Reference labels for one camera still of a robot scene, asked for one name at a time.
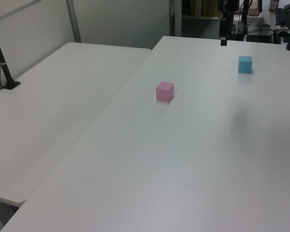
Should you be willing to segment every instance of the table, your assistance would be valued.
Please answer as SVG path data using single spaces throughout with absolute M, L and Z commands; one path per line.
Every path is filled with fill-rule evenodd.
M 11 231 L 290 232 L 290 51 L 163 37 Z
M 149 54 L 68 43 L 0 91 L 0 201 L 20 206 Z

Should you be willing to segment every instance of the black device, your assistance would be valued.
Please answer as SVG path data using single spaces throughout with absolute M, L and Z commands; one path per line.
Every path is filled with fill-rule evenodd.
M 271 44 L 272 31 L 268 27 L 249 26 L 246 41 Z
M 284 8 L 285 8 L 286 10 L 290 10 L 290 4 L 285 5 Z
M 6 64 L 5 58 L 4 58 L 3 53 L 1 51 L 1 48 L 0 48 L 0 66 L 3 70 L 3 73 L 4 73 L 5 78 L 6 78 L 6 85 L 3 86 L 2 88 L 13 89 L 16 86 L 20 85 L 19 81 L 13 80 L 11 73 L 9 71 L 8 65 Z
M 239 0 L 218 0 L 217 9 L 222 13 L 219 27 L 219 39 L 221 46 L 226 46 L 227 40 L 243 40 L 243 36 L 247 32 L 247 15 L 251 4 L 252 0 L 244 0 L 243 10 L 237 13 L 236 11 L 239 9 Z M 262 0 L 258 0 L 258 10 L 259 12 L 262 12 Z M 237 25 L 237 29 L 240 30 L 240 28 L 242 28 L 242 30 L 240 34 L 234 36 L 234 33 L 231 33 L 231 31 L 235 26 L 233 23 L 234 15 L 237 14 L 242 15 L 241 25 Z
M 276 25 L 280 25 L 282 21 L 285 22 L 287 28 L 290 29 L 290 10 L 276 8 Z

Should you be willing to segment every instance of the stand base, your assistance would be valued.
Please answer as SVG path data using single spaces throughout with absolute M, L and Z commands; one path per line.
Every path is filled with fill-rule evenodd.
M 20 85 L 20 82 L 19 81 L 15 81 L 15 84 L 13 86 L 7 86 L 7 85 L 5 85 L 2 88 L 11 90 L 11 89 L 15 88 L 18 85 Z

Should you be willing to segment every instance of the computer mouse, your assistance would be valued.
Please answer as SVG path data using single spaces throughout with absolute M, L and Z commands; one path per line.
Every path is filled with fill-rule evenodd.
M 284 8 L 285 8 L 286 10 L 290 10 L 290 4 L 285 5 Z

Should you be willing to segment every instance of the black stand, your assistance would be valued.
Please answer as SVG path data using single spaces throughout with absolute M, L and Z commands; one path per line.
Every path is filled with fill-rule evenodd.
M 1 48 L 0 48 L 0 66 L 2 67 L 3 73 L 4 73 L 5 78 L 6 78 L 6 85 L 3 86 L 2 88 L 13 89 L 16 86 L 20 85 L 19 81 L 13 80 L 11 73 L 9 71 L 8 65 L 5 62 Z

